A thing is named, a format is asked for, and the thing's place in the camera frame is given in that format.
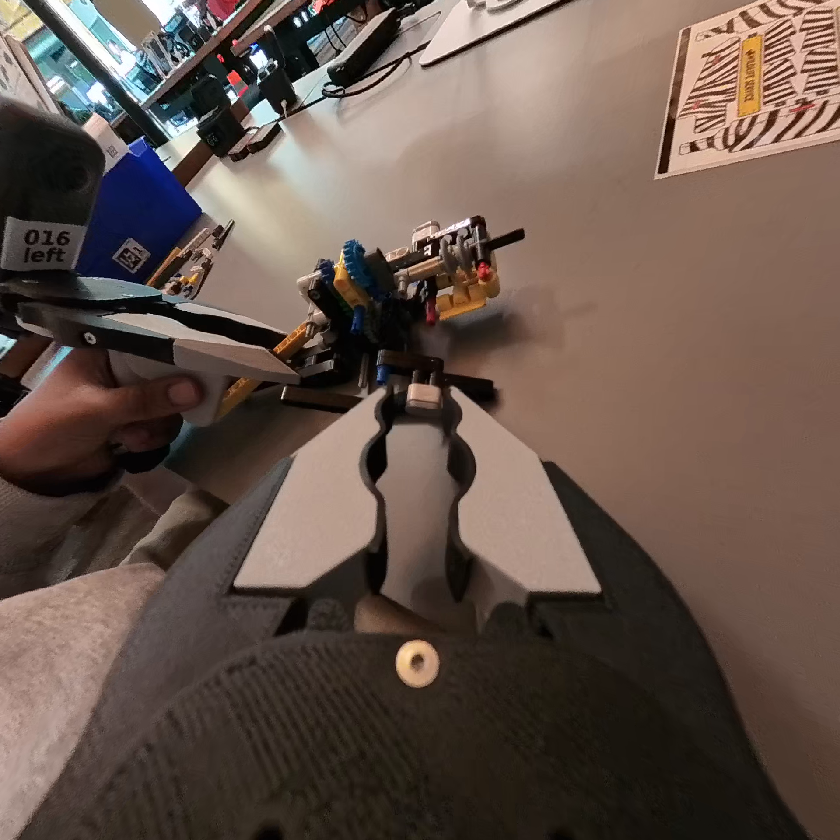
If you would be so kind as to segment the black cube charger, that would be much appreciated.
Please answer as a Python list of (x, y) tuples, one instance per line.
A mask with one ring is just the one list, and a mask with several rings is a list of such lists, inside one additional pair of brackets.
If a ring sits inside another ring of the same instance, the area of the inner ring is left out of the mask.
[(204, 77), (192, 88), (192, 99), (199, 139), (216, 157), (224, 157), (230, 145), (226, 128), (230, 100), (224, 85), (216, 77)]

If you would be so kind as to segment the black slanted pole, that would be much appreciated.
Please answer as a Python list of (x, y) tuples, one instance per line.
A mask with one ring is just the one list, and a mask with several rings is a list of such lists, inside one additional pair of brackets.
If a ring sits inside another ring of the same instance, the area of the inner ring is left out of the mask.
[(59, 1), (25, 1), (27, 8), (68, 48), (80, 63), (103, 85), (140, 133), (159, 148), (170, 137), (160, 122), (145, 111), (127, 91), (114, 69), (104, 60), (104, 50), (79, 23), (71, 23), (67, 5)]

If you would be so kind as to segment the person's left forearm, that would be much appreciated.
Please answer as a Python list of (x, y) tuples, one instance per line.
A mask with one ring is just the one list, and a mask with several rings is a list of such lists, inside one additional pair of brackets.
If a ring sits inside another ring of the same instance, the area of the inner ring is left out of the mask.
[(3, 480), (1, 596), (133, 564), (166, 572), (227, 508), (163, 467), (66, 497)]

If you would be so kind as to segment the white cardboard box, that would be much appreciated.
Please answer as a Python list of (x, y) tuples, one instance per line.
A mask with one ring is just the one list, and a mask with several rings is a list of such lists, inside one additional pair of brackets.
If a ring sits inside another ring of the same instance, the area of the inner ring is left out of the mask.
[(93, 113), (82, 126), (85, 133), (96, 141), (103, 153), (104, 174), (121, 162), (130, 153), (130, 147), (116, 134), (110, 122), (97, 113)]

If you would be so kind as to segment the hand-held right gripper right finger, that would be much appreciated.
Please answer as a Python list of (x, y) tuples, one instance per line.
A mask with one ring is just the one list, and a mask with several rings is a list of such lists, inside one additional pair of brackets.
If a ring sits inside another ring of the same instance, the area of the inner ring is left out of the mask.
[(512, 604), (597, 599), (599, 582), (541, 458), (459, 388), (445, 398), (448, 514), (445, 576), (483, 627)]

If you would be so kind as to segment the wooden background desk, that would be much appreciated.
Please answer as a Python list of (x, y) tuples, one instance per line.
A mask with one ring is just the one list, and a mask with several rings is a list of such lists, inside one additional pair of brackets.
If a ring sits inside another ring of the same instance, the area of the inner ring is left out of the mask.
[(277, 28), (311, 1), (246, 1), (222, 23), (211, 38), (190, 58), (185, 59), (141, 102), (144, 111), (162, 102), (185, 80), (192, 78), (210, 56), (230, 55), (236, 60), (264, 35), (265, 26)]

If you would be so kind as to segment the black power brick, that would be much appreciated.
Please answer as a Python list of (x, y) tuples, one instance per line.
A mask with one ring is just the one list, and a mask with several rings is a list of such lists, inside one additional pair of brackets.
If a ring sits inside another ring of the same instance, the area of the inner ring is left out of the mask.
[(274, 112), (286, 119), (298, 102), (298, 95), (287, 74), (286, 55), (275, 29), (270, 25), (263, 27), (261, 40), (263, 46), (271, 52), (272, 57), (259, 73), (259, 91)]

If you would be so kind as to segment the yellow and black lego vehicle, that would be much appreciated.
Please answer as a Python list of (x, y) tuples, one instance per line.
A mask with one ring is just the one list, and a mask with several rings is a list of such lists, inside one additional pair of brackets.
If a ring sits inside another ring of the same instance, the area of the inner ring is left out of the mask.
[(389, 252), (349, 239), (336, 260), (320, 259), (297, 280), (307, 317), (272, 353), (299, 373), (298, 385), (357, 379), (368, 392), (380, 351), (414, 352), (419, 328), (470, 315), (498, 297), (497, 252), (525, 235), (518, 227), (494, 236), (474, 215), (444, 227), (427, 221), (414, 228), (408, 247)]

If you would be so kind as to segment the zebra striped sticker sheet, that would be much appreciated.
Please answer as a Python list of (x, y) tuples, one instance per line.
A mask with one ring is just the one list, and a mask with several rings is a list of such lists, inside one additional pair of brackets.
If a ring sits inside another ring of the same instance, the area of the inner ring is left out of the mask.
[(839, 139), (839, 2), (749, 2), (678, 36), (654, 177)]

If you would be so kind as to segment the blue storage box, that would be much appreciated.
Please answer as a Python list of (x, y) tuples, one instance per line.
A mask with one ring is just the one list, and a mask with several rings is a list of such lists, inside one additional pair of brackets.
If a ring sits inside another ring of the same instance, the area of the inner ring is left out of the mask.
[(202, 213), (139, 138), (102, 178), (76, 271), (144, 284)]

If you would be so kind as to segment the person's grey sweatshirt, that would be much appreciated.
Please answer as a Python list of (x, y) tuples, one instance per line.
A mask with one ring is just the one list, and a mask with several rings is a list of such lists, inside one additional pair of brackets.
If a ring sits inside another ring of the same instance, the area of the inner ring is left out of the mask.
[(65, 767), (103, 681), (165, 573), (131, 563), (2, 601), (1, 837)]

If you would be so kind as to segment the pile of loose lego pieces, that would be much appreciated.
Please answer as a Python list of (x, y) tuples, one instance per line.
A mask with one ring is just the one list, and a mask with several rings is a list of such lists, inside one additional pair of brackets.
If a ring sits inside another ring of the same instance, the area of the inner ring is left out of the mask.
[(194, 299), (213, 270), (217, 254), (234, 228), (233, 218), (214, 228), (202, 228), (183, 247), (173, 248), (147, 279), (146, 286), (170, 297)]

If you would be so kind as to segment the black lego beam subassembly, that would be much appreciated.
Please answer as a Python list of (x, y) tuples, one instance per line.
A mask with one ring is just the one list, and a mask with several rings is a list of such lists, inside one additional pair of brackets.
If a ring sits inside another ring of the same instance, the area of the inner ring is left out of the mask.
[(373, 393), (367, 396), (320, 390), (308, 385), (284, 385), (280, 403), (303, 412), (328, 414), (340, 430), (386, 434), (394, 425), (441, 427), (453, 423), (450, 405), (456, 392), (478, 406), (492, 406), (498, 398), (494, 381), (450, 371), (443, 359), (416, 352), (382, 350), (375, 359)]

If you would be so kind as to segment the silver monitor stand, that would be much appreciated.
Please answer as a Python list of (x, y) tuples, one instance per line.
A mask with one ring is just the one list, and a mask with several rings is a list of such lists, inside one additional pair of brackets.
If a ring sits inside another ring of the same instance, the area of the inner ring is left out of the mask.
[(457, 2), (434, 31), (419, 64), (422, 68), (434, 67), (563, 4), (566, 2)]

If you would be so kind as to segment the black power adapter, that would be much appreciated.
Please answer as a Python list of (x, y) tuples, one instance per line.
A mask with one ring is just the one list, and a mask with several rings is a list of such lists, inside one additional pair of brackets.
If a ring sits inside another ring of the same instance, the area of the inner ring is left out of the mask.
[(373, 17), (328, 66), (329, 84), (346, 88), (362, 79), (396, 38), (399, 28), (396, 8), (387, 8)]

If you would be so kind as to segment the flat black device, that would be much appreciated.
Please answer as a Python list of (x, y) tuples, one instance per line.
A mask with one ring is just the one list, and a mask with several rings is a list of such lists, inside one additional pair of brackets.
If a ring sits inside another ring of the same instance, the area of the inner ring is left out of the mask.
[(281, 134), (281, 121), (274, 120), (259, 127), (250, 127), (227, 153), (231, 162), (239, 162), (264, 150)]

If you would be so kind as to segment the person's left hand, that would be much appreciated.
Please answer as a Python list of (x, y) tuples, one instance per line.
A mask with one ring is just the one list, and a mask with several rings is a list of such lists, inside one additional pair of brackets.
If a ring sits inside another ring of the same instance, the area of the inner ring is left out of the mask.
[(55, 495), (125, 465), (148, 467), (202, 399), (200, 386), (185, 377), (111, 386), (100, 371), (67, 359), (2, 419), (2, 478)]

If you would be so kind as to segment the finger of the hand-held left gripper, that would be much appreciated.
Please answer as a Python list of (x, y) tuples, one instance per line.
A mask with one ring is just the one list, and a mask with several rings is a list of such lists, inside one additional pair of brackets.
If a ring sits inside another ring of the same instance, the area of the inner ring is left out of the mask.
[(246, 378), (258, 383), (298, 385), (301, 381), (299, 373), (288, 364), (255, 345), (178, 338), (164, 342), (164, 348), (171, 351), (171, 361), (154, 360), (148, 350), (110, 350), (109, 362), (114, 377), (119, 385), (136, 385), (172, 376), (192, 378), (200, 385), (203, 399), (182, 414), (189, 424), (198, 427), (217, 420), (231, 382)]
[(104, 347), (126, 354), (172, 354), (177, 338), (231, 340), (265, 350), (286, 338), (262, 322), (191, 301), (151, 301), (143, 309), (118, 311), (108, 319), (112, 326), (103, 334)]

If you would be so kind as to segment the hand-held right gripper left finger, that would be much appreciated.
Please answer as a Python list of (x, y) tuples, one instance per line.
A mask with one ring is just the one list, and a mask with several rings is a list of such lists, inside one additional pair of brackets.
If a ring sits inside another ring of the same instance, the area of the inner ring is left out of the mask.
[(233, 581), (236, 592), (359, 601), (385, 581), (393, 389), (381, 388), (291, 457)]

